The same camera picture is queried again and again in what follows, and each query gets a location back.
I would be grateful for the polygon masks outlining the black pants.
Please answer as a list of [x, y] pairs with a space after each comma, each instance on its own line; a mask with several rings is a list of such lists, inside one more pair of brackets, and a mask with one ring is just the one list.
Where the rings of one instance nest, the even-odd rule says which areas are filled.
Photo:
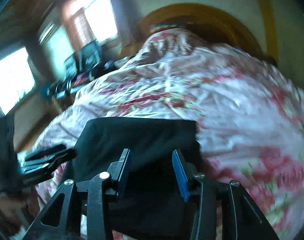
[[190, 120], [97, 118], [88, 121], [74, 146], [62, 179], [90, 180], [117, 161], [124, 149], [131, 154], [122, 200], [110, 204], [113, 230], [135, 239], [188, 239], [192, 214], [185, 207], [171, 156], [200, 167], [196, 123]]

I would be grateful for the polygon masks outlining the pink floral bed quilt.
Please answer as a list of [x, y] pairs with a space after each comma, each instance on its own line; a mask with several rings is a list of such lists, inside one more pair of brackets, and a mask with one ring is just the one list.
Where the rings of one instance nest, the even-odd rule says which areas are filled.
[[74, 146], [94, 118], [185, 119], [210, 174], [238, 180], [280, 239], [304, 230], [304, 91], [279, 70], [185, 29], [151, 35], [119, 70], [82, 88], [35, 146]]

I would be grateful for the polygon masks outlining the brown striped curtain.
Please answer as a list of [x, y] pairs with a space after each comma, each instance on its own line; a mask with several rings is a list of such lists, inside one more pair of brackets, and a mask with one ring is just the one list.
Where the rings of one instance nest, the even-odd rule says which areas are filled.
[[61, 8], [62, 23], [67, 31], [72, 48], [77, 51], [95, 40], [85, 16], [85, 10], [78, 1], [67, 1]]

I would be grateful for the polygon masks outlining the wooden curved headboard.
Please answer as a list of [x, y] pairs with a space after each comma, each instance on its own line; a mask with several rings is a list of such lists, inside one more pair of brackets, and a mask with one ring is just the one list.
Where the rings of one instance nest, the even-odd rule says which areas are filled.
[[197, 3], [177, 3], [161, 7], [140, 19], [137, 30], [141, 35], [133, 44], [123, 46], [120, 57], [135, 55], [150, 36], [150, 27], [180, 23], [209, 43], [226, 43], [250, 55], [277, 65], [272, 56], [263, 53], [252, 32], [239, 20], [220, 9]]

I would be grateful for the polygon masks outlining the colourful checkered pillow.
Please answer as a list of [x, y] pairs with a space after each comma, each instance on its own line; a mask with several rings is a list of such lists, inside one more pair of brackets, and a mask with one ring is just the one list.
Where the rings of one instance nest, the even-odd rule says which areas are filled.
[[173, 29], [173, 28], [181, 28], [185, 29], [187, 27], [186, 23], [176, 23], [176, 22], [165, 22], [165, 23], [159, 23], [159, 24], [153, 24], [149, 28], [150, 34], [155, 34], [160, 31]]

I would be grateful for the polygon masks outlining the side window with frame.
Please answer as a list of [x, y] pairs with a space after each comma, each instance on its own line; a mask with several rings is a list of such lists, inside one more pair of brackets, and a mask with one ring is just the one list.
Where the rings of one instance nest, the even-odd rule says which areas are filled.
[[34, 87], [25, 47], [0, 60], [0, 107], [7, 114]]

